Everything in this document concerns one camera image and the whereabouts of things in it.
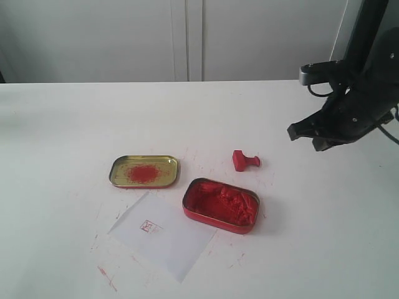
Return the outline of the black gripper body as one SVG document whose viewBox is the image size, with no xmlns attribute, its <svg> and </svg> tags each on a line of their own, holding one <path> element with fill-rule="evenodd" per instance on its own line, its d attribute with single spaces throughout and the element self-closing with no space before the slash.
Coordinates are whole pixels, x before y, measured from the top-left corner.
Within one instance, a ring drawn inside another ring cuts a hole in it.
<svg viewBox="0 0 399 299">
<path fill-rule="evenodd" d="M 398 138 L 382 127 L 385 116 L 392 116 L 392 108 L 398 109 L 397 27 L 380 36 L 368 69 L 330 109 L 324 128 L 331 137 L 325 139 L 349 144 L 377 128 L 397 144 Z"/>
</svg>

